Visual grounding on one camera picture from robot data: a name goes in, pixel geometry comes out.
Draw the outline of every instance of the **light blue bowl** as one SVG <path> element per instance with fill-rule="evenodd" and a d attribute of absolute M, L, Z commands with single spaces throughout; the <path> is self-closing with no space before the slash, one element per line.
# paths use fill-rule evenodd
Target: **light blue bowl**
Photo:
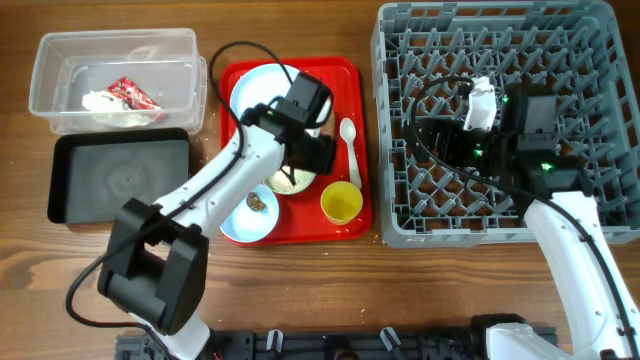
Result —
<path fill-rule="evenodd" d="M 261 184 L 251 191 L 258 194 L 266 208 L 262 211 L 251 210 L 245 197 L 220 225 L 220 230 L 227 237 L 241 243 L 256 242 L 269 235 L 280 215 L 278 199 L 271 189 Z"/>

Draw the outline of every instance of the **black container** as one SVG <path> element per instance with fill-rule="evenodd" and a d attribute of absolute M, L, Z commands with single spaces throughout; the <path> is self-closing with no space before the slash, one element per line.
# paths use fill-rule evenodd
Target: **black container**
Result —
<path fill-rule="evenodd" d="M 51 222 L 109 222 L 135 197 L 147 204 L 189 178 L 189 135 L 158 129 L 58 139 L 47 215 Z"/>

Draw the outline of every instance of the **black metal base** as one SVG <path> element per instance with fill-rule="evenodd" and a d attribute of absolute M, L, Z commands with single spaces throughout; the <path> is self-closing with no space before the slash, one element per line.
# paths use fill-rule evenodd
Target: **black metal base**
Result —
<path fill-rule="evenodd" d="M 554 346 L 558 345 L 555 328 L 534 329 Z M 398 332 L 402 355 L 407 360 L 473 360 L 474 344 L 469 328 L 439 328 L 416 332 Z M 214 333 L 219 359 L 222 360 L 326 360 L 325 342 L 332 337 L 348 339 L 360 360 L 389 360 L 391 354 L 380 340 L 379 333 L 318 333 L 284 334 L 282 352 L 267 351 L 267 334 L 248 331 L 218 331 Z M 169 360 L 148 336 L 121 336 L 116 345 L 116 360 Z"/>

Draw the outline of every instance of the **red tray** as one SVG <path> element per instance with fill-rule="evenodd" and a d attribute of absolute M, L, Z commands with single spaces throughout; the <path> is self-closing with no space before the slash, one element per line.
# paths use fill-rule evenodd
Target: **red tray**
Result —
<path fill-rule="evenodd" d="M 249 61 L 228 66 L 220 80 L 220 91 L 223 98 L 229 101 L 231 89 L 247 71 L 271 62 L 273 61 Z M 276 227 L 266 238 L 253 244 L 235 243 L 243 246 L 256 246 L 358 238 L 369 230 L 373 218 L 366 131 L 362 116 L 358 69 L 343 57 L 286 59 L 282 62 L 321 79 L 333 91 L 335 95 L 333 111 L 336 115 L 334 136 L 338 139 L 336 162 L 331 175 L 316 176 L 313 183 L 305 191 L 295 195 L 276 194 L 280 204 L 280 218 Z M 349 181 L 347 146 L 339 134 L 340 121 L 345 117 L 351 118 L 357 129 L 354 146 L 362 178 L 364 203 L 362 211 L 353 221 L 344 226 L 337 226 L 330 223 L 324 216 L 320 207 L 320 195 L 329 184 L 335 181 Z M 234 132 L 233 120 L 225 109 L 220 107 L 220 143 L 222 147 L 227 144 Z"/>

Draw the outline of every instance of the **white plate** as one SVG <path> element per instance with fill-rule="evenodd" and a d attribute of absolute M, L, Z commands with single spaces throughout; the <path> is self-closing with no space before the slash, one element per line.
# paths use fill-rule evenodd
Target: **white plate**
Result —
<path fill-rule="evenodd" d="M 295 81 L 300 72 L 298 69 L 285 65 L 291 80 Z M 287 76 L 278 64 L 265 64 L 249 70 L 242 75 L 231 91 L 231 109 L 240 118 L 245 110 L 259 103 L 268 104 L 276 96 L 286 96 L 291 88 Z M 318 115 L 323 121 L 329 113 L 331 99 L 327 99 Z M 309 134 L 318 136 L 319 129 L 307 130 Z"/>
<path fill-rule="evenodd" d="M 227 237 L 241 243 L 256 242 L 269 235 L 280 215 L 278 199 L 271 189 L 265 185 L 258 185 L 251 191 L 258 194 L 266 208 L 262 211 L 251 210 L 245 196 L 220 225 L 220 230 Z"/>

